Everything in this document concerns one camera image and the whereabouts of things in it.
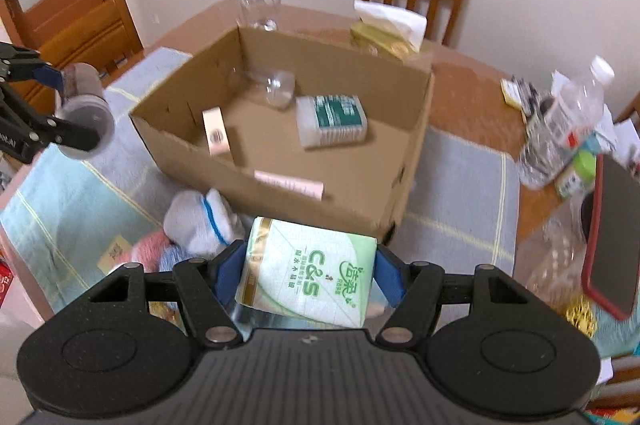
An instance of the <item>green and white tissue package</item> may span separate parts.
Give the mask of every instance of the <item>green and white tissue package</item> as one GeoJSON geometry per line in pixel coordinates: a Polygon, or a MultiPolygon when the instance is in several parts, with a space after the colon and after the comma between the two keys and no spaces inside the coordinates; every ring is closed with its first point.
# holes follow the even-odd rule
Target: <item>green and white tissue package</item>
{"type": "Polygon", "coordinates": [[[373,237],[257,217],[236,301],[344,328],[361,328],[376,256],[373,237]]]}

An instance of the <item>ribbed black surface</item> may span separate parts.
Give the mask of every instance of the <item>ribbed black surface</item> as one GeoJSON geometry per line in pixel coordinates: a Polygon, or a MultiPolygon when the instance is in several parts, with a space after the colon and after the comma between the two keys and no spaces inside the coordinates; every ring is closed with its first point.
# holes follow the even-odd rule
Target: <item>ribbed black surface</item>
{"type": "MultiPolygon", "coordinates": [[[[175,394],[145,411],[101,421],[39,412],[26,423],[506,425],[452,404],[431,386],[414,357],[373,346],[363,331],[268,329],[255,331],[238,349],[207,353],[175,394]]],[[[573,414],[544,423],[589,422],[573,414]]]]}

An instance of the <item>blue stripe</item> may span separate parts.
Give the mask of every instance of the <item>blue stripe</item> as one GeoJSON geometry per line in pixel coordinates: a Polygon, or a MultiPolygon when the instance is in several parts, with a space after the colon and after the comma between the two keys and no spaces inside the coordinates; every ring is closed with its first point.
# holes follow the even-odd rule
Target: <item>blue stripe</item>
{"type": "Polygon", "coordinates": [[[229,243],[225,241],[225,238],[222,237],[220,230],[218,229],[218,225],[216,225],[216,220],[213,218],[213,210],[211,210],[211,205],[205,196],[202,196],[202,205],[204,206],[204,211],[207,212],[207,217],[209,217],[209,224],[213,229],[213,233],[216,234],[216,237],[225,246],[229,246],[229,243]]]}

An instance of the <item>container lid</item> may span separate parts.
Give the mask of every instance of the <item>container lid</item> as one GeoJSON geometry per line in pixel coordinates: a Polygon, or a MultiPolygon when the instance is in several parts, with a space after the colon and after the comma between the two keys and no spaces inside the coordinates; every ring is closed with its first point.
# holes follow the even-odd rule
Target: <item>container lid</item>
{"type": "Polygon", "coordinates": [[[574,158],[575,173],[584,182],[591,182],[596,177],[596,156],[588,150],[580,150],[574,158]]]}
{"type": "Polygon", "coordinates": [[[56,111],[58,118],[94,129],[100,137],[98,146],[85,152],[59,145],[60,151],[71,159],[86,160],[99,154],[110,144],[115,132],[115,120],[109,104],[94,94],[80,94],[65,101],[56,111]]]}
{"type": "Polygon", "coordinates": [[[596,56],[591,62],[591,73],[604,86],[609,85],[615,77],[613,69],[601,56],[596,56]]]}

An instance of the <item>white bottle cap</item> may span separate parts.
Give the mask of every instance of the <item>white bottle cap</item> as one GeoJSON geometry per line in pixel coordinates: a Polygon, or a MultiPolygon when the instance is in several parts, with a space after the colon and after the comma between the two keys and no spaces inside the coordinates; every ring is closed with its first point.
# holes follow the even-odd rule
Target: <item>white bottle cap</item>
{"type": "Polygon", "coordinates": [[[615,77],[613,69],[601,56],[596,56],[591,63],[591,73],[597,81],[607,87],[615,77]]]}

